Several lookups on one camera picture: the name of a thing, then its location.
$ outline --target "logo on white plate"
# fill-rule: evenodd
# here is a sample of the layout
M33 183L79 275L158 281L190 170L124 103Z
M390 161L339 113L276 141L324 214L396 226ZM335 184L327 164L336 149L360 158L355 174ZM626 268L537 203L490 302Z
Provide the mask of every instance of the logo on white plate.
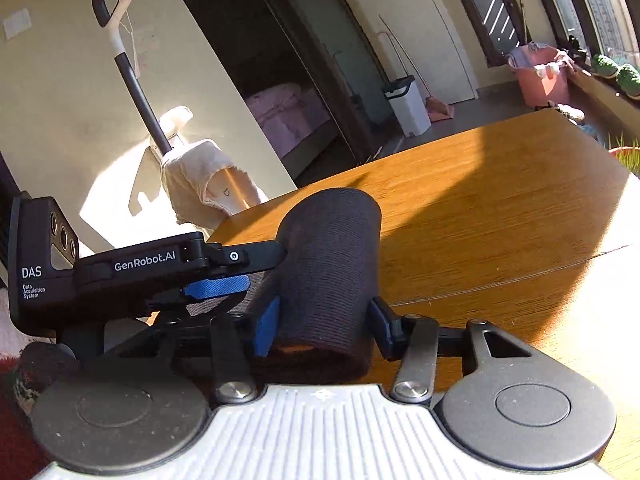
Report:
M318 400L322 400L322 402L331 399L331 397L335 397L335 394L331 390L325 390L324 388L312 393L311 395Z

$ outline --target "wooden table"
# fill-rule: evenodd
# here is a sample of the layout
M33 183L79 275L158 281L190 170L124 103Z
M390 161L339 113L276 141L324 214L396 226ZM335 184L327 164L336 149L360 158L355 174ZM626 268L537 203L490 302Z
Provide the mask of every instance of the wooden table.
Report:
M601 464L640 478L640 181L553 110L491 124L335 175L233 216L210 241L273 238L329 187L383 213L380 289L400 314L489 319L599 384L618 412ZM362 382L391 382L379 356ZM436 385L462 376L440 359Z

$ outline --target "red carpet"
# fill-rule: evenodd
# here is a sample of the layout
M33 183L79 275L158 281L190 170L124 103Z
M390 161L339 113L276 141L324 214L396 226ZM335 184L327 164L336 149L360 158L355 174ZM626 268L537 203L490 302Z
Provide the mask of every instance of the red carpet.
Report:
M8 375L17 359L0 358L0 478L30 480L48 461L14 403Z

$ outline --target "broom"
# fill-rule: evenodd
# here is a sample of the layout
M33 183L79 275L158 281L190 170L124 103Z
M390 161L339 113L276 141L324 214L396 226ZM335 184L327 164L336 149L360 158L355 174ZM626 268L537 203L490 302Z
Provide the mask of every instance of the broom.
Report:
M389 41L391 42L391 46L394 48L394 51L396 52L396 56L398 56L398 59L400 60L400 64L402 65L404 72L407 75L409 75L406 69L406 66L404 65L404 61L402 61L402 57L400 56L400 53L396 49L396 44L394 43L394 40L396 40L396 43L398 44L402 52L404 52L404 55L409 60L409 63L411 63L411 66L414 67L415 73L417 73L418 77L420 78L420 81L422 82L424 89L427 91L427 94L429 94L424 103L425 107L427 108L427 114L429 115L429 120L432 123L434 123L436 121L443 121L444 119L452 119L453 107L447 105L445 102L433 96L429 86L427 85L427 82L424 80L417 66L415 65L415 63L413 62L413 60L411 59L407 51L402 46L402 43L400 43L400 40L398 40L398 37L391 30L391 27L387 25L386 21L383 19L382 16L380 16L380 20L385 25L387 32L379 32L378 34L379 35L384 34L386 37L389 38Z

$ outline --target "white ribbed plate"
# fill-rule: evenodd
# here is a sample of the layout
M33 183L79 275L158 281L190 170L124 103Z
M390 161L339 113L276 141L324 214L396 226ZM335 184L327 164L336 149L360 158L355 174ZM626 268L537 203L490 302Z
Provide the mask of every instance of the white ribbed plate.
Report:
M52 464L38 480L88 480ZM452 444L431 412L392 402L375 384L269 386L260 399L216 412L174 459L112 480L507 480L533 478L481 462ZM594 463L545 474L605 480Z

